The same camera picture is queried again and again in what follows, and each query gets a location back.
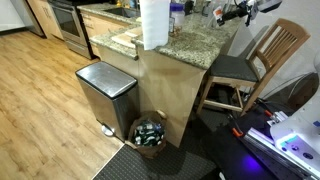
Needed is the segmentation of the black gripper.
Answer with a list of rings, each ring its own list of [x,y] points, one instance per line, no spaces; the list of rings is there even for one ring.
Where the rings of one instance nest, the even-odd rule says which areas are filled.
[[[245,22],[246,26],[250,25],[250,22],[255,19],[257,15],[257,9],[255,8],[255,0],[242,0],[236,4],[236,9],[226,12],[222,16],[223,21],[228,21],[236,17],[247,17]]]

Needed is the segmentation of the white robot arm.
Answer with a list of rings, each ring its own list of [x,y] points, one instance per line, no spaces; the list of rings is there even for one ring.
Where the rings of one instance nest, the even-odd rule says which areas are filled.
[[[247,134],[320,180],[320,86],[293,115],[271,125],[270,135],[253,128]]]

